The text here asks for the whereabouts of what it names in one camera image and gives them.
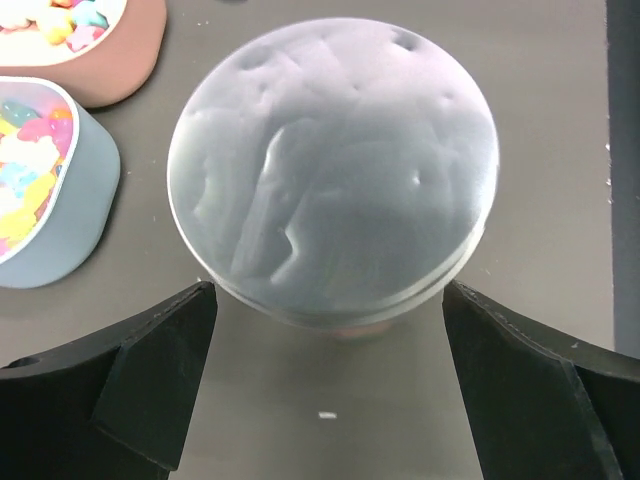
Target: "black plastic part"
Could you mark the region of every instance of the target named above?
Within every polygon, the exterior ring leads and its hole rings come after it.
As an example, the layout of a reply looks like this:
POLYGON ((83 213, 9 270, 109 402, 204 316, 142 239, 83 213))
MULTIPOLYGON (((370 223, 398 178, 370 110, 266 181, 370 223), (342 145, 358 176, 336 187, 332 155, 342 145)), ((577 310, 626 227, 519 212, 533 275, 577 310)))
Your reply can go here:
POLYGON ((176 470, 213 335, 201 282, 0 369, 0 478, 158 480, 176 470))
POLYGON ((640 480, 640 361, 459 283, 443 311, 485 480, 640 480))

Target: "dark table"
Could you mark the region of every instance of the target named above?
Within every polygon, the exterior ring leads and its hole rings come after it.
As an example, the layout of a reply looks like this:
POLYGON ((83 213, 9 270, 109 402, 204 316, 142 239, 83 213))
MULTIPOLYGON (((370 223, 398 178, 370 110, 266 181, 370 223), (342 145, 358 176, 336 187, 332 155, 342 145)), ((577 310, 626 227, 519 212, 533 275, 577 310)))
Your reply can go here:
MULTIPOLYGON (((112 324, 206 277, 167 200, 178 115, 234 49, 325 16, 402 25, 471 72, 496 117, 502 170, 486 236, 460 279, 612 347, 604 9, 601 0, 169 0, 153 77, 132 98, 95 113, 123 162, 104 239, 57 284, 0 289, 0 363, 112 324)), ((271 321, 220 293, 172 478, 480 479, 439 302, 377 341, 351 345, 271 321)))

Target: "clear plastic lid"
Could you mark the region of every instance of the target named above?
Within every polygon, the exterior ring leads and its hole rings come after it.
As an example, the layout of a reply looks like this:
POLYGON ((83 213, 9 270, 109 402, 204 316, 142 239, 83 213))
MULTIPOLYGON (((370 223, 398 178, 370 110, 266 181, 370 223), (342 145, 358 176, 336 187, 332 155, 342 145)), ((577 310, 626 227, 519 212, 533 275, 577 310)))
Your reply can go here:
POLYGON ((227 291, 315 328, 388 319, 462 268, 493 203, 498 139, 464 68, 402 28, 291 25, 196 89, 168 164, 171 208, 227 291))

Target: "plastic tub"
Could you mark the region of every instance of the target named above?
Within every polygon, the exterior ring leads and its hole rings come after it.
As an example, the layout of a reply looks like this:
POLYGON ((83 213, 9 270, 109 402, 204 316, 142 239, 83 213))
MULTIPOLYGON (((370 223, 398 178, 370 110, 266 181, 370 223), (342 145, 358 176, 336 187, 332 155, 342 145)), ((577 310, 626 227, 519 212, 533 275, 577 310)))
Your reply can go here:
MULTIPOLYGON (((46 208, 28 235, 0 255, 1 287, 39 287, 72 272, 95 248, 120 178, 120 156, 111 135, 52 82, 0 77, 0 99, 42 114, 68 110, 72 116, 68 153, 46 208)), ((7 165, 0 168, 0 180, 7 165)))
POLYGON ((51 80, 87 108, 110 105, 134 93, 156 64, 166 3, 105 1, 112 8, 108 30, 77 53, 66 45, 48 47, 37 31, 0 35, 0 75, 51 80))
POLYGON ((336 18, 218 65, 180 116, 167 183, 225 290, 335 332, 442 289, 480 241, 498 169, 491 112, 458 62, 403 28, 336 18))

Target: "colorful candy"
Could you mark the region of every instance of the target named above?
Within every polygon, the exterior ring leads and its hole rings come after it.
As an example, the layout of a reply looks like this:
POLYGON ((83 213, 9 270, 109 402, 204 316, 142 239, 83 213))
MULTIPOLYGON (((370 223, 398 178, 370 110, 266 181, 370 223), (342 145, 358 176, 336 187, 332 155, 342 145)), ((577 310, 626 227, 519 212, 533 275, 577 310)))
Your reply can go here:
POLYGON ((20 244, 49 204, 73 137, 71 112, 38 112, 15 101, 2 104, 14 131, 0 137, 0 257, 20 244))
POLYGON ((0 0, 0 30, 23 30, 33 22, 52 46, 79 52, 100 38, 116 18, 113 0, 0 0))
POLYGON ((65 8, 47 8, 38 15, 36 25, 51 45, 64 43, 73 33, 73 20, 65 8))
POLYGON ((53 144, 61 157, 66 157, 73 139, 73 120, 70 118, 50 119, 49 125, 53 132, 53 144))
POLYGON ((85 0, 80 2, 71 10, 73 17, 73 23, 76 26, 88 25, 92 27, 100 27, 106 29, 109 26, 109 22, 104 15, 98 13, 94 2, 85 0))
POLYGON ((0 116, 0 134, 2 134, 2 136, 11 135, 17 129, 18 127, 14 127, 13 125, 11 125, 9 122, 7 122, 4 118, 0 116))
POLYGON ((79 52, 100 38, 105 31, 102 27, 79 25, 75 31, 67 37, 67 46, 72 52, 79 52))
POLYGON ((73 118, 71 112, 69 110, 65 110, 63 108, 56 108, 53 112, 49 114, 49 118, 60 119, 60 118, 73 118))
POLYGON ((24 142, 37 142, 42 137, 50 137, 53 134, 51 119, 32 118, 25 122, 18 131, 18 139, 24 142))
POLYGON ((34 109, 21 103, 6 101, 2 104, 2 109, 0 109, 0 117, 14 127, 22 127, 32 118, 40 118, 40 115, 34 109))
MULTIPOLYGON (((37 142, 25 142, 18 135, 7 135, 0 142, 0 159, 43 175, 50 172, 60 158, 55 141, 53 137, 42 137, 37 142)), ((7 166, 0 171, 0 181, 7 166)))

